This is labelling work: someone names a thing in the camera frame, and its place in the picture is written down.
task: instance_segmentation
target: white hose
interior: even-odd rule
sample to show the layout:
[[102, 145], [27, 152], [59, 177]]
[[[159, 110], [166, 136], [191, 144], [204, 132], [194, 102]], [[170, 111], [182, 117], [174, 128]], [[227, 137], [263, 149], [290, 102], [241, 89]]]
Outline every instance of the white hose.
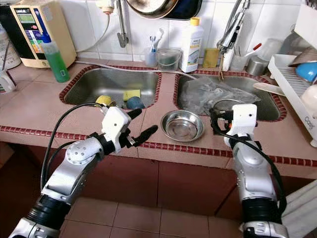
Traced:
[[115, 69], [115, 70], [119, 70], [119, 71], [127, 71], [127, 72], [151, 72], [151, 73], [174, 73], [174, 74], [181, 74], [184, 75], [186, 77], [189, 77], [191, 79], [197, 79], [194, 76], [191, 76], [190, 74], [187, 73], [183, 73], [180, 71], [161, 71], [161, 70], [134, 70], [134, 69], [124, 69], [124, 68], [117, 68], [117, 67], [112, 67], [106, 64], [102, 64], [102, 63], [94, 63], [94, 62], [87, 62], [87, 61], [80, 61], [80, 60], [76, 60], [75, 63], [83, 63], [83, 64], [93, 64], [93, 65], [97, 65], [100, 67], [104, 67], [104, 68], [110, 68], [110, 69]]
[[108, 29], [109, 23], [110, 23], [110, 16], [109, 16], [109, 14], [106, 14], [106, 15], [108, 16], [108, 21], [107, 21], [106, 28], [105, 28], [103, 34], [99, 37], [99, 39], [98, 39], [93, 45], [91, 45], [91, 46], [89, 46], [89, 47], [87, 47], [87, 48], [85, 48], [85, 49], [83, 49], [83, 50], [77, 50], [77, 51], [76, 51], [77, 53], [86, 51], [86, 50], [90, 49], [91, 47], [94, 47], [95, 45], [97, 45], [97, 44], [102, 40], [102, 38], [105, 36], [105, 34], [106, 34], [106, 32], [107, 32], [107, 29]]

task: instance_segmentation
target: countertop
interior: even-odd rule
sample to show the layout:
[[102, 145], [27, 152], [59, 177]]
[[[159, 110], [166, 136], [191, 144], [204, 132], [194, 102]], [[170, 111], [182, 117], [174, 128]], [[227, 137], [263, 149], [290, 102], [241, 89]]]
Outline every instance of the countertop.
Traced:
[[[145, 67], [141, 62], [86, 59], [117, 66]], [[74, 78], [86, 64], [74, 63], [68, 69]], [[60, 92], [69, 82], [56, 82], [49, 69], [36, 69], [19, 65], [9, 70], [17, 83], [17, 90], [0, 95], [0, 141], [27, 145], [47, 146], [50, 132], [59, 117], [72, 108], [59, 99]], [[153, 124], [169, 111], [178, 109], [174, 104], [176, 75], [163, 73], [158, 100], [143, 110], [130, 123], [132, 136]], [[282, 175], [317, 179], [317, 148], [310, 145], [311, 137], [286, 98], [280, 97], [287, 111], [283, 120], [260, 121], [255, 139], [268, 154]], [[118, 155], [176, 163], [231, 169], [232, 153], [221, 136], [212, 133], [210, 119], [201, 116], [206, 130], [203, 136], [190, 143], [177, 142], [166, 137], [161, 128], [141, 147], [123, 149]], [[101, 131], [103, 114], [94, 107], [83, 107], [72, 112], [59, 127], [53, 147], [84, 135]]]

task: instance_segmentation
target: stainless steel sink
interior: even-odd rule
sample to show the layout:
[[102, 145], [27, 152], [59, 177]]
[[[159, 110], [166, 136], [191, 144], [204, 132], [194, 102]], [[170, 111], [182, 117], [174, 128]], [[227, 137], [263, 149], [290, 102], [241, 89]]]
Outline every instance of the stainless steel sink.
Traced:
[[87, 71], [65, 95], [65, 102], [82, 104], [95, 102], [100, 95], [110, 96], [118, 106], [125, 105], [123, 91], [140, 89], [145, 107], [155, 101], [159, 77], [151, 72], [125, 72], [97, 68]]
[[[203, 76], [201, 74], [193, 74], [195, 77]], [[219, 83], [218, 76], [213, 75], [204, 75], [210, 77], [213, 82]], [[183, 109], [182, 103], [179, 100], [180, 94], [182, 93], [183, 85], [185, 82], [193, 80], [186, 76], [181, 76], [178, 82], [178, 92], [177, 92], [177, 104]], [[268, 92], [261, 91], [259, 89], [255, 89], [253, 87], [254, 83], [257, 83], [255, 79], [241, 76], [225, 76], [224, 82], [230, 87], [239, 88], [244, 91], [253, 93], [261, 98], [261, 101], [255, 102], [258, 106], [258, 120], [277, 120], [280, 117], [280, 112], [275, 102], [273, 101], [272, 96]]]

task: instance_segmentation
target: plastic bag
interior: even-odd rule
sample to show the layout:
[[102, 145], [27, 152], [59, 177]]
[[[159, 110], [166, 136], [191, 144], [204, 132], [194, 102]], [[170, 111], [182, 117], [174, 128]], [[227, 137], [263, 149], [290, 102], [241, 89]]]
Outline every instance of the plastic bag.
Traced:
[[223, 83], [212, 82], [206, 76], [185, 82], [180, 95], [182, 108], [199, 115], [209, 115], [209, 109], [213, 107], [222, 111], [231, 111], [235, 104], [254, 103], [260, 100], [252, 93]]

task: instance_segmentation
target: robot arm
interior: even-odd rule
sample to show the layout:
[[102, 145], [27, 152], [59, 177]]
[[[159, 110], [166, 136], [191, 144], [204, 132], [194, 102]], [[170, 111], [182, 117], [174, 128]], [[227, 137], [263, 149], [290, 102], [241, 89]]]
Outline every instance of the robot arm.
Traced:
[[139, 146], [158, 129], [150, 127], [137, 138], [129, 135], [129, 123], [142, 110], [126, 113], [118, 107], [102, 107], [103, 134], [71, 144], [65, 158], [44, 185], [41, 196], [29, 214], [22, 218], [10, 238], [57, 238], [64, 218], [84, 187], [86, 176], [105, 155], [127, 146]]
[[[244, 238], [288, 238], [282, 225], [282, 211], [277, 207], [277, 198], [266, 158], [258, 150], [261, 145], [253, 141], [257, 125], [257, 106], [243, 104], [233, 106], [232, 112], [211, 113], [211, 126], [215, 134], [225, 136], [225, 144], [233, 152], [234, 171], [243, 209]], [[218, 126], [218, 119], [225, 119], [226, 130]]]

